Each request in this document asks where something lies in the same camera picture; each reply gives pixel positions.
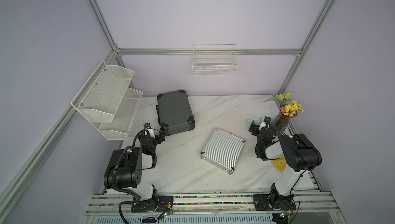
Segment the silver aluminium poker case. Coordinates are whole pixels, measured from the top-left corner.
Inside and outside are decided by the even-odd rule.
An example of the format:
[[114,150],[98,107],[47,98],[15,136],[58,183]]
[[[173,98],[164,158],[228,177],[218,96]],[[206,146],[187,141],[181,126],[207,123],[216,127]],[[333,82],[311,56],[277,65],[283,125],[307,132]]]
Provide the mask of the silver aluminium poker case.
[[200,152],[200,159],[232,175],[242,155],[245,143],[244,139],[216,128]]

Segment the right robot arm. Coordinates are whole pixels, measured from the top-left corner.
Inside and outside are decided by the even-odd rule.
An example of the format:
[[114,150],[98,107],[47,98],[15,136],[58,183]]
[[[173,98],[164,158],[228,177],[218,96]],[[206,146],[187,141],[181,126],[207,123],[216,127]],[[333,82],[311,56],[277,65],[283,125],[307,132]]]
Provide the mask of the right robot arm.
[[272,184],[268,194],[253,195],[257,211],[296,210],[293,192],[304,174],[321,165],[322,156],[304,134],[280,135],[275,140],[275,132],[252,122],[249,132],[257,137],[255,154],[263,161],[285,158],[286,168],[281,177]]

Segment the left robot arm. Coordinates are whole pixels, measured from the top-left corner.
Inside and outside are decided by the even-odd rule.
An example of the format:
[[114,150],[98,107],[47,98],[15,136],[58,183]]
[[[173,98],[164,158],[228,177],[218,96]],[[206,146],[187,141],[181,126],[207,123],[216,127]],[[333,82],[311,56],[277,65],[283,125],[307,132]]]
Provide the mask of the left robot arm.
[[165,140],[165,134],[154,129],[140,130],[133,139],[132,145],[115,150],[108,163],[103,177],[106,189],[113,189],[132,196],[137,207],[147,212],[154,212],[159,207],[159,197],[155,186],[139,186],[144,170],[154,169],[157,165],[156,147]]

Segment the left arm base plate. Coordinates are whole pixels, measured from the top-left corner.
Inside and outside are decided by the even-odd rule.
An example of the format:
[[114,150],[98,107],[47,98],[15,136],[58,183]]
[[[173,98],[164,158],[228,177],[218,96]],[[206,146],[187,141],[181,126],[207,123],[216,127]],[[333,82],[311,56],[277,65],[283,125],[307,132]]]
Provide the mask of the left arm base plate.
[[173,208],[174,196],[153,196],[151,199],[134,203],[130,210],[132,213],[162,213]]

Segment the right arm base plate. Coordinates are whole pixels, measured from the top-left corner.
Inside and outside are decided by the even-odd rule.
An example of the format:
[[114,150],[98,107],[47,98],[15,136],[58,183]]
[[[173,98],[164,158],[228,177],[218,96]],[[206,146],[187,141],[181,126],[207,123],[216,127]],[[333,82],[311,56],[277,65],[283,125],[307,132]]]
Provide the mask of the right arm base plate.
[[296,211],[293,195],[271,196],[269,194],[254,194],[253,203],[256,211]]

